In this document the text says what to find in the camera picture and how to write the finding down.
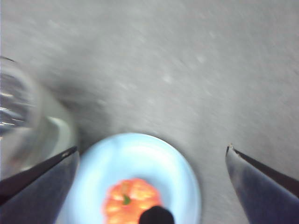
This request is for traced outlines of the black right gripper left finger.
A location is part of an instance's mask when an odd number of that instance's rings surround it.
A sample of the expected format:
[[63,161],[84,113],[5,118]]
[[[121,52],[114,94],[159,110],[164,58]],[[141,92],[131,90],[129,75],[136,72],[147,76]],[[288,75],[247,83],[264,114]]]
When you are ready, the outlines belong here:
[[2,224],[53,224],[78,169],[71,147],[25,171],[0,181]]

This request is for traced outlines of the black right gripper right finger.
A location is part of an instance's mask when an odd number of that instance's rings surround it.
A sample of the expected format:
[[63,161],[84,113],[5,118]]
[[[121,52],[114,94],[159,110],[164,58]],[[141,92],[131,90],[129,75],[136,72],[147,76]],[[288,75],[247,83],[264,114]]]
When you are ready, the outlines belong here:
[[251,224],[297,224],[299,182],[236,150],[226,149],[231,183]]

